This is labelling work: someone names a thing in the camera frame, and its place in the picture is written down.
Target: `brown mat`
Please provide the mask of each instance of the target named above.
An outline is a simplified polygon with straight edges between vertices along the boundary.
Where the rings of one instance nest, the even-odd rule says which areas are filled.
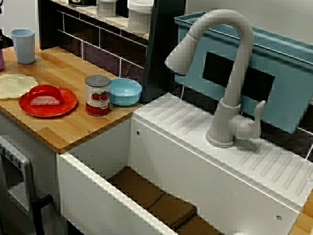
[[[163,190],[141,177],[128,166],[108,181],[144,209],[150,208],[164,194]]]
[[[179,235],[223,235],[197,214],[180,226],[176,233]]]
[[[188,202],[164,193],[161,198],[148,209],[152,215],[161,220],[172,230],[177,229],[196,212],[197,208]]]

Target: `can label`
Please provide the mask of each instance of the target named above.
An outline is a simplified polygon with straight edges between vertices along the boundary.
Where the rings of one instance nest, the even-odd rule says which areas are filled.
[[[86,111],[94,116],[103,116],[110,111],[110,86],[91,87],[86,84]]]

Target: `oven handle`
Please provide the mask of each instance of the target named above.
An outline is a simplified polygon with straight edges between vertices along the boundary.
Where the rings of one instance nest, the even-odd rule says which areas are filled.
[[[36,230],[36,235],[44,235],[43,220],[41,216],[41,209],[53,202],[53,197],[48,194],[46,197],[40,199],[39,196],[33,196],[31,198],[31,207],[33,211],[33,219]]]

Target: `faucet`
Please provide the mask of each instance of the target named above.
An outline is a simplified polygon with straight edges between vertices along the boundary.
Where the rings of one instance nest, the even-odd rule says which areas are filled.
[[[166,67],[179,76],[185,76],[194,57],[199,39],[204,32],[217,24],[228,24],[239,34],[240,44],[229,81],[214,113],[206,139],[212,145],[229,148],[234,145],[234,138],[248,140],[259,138],[261,135],[261,114],[266,102],[260,102],[254,110],[255,120],[239,115],[240,94],[248,68],[254,35],[248,20],[240,13],[219,9],[208,12],[197,19],[190,27],[183,40],[174,48],[165,60]]]

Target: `light blue bowl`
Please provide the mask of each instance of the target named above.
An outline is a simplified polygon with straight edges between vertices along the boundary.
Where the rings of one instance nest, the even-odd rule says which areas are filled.
[[[112,79],[110,83],[110,103],[119,106],[134,105],[140,99],[141,90],[141,85],[131,79]]]

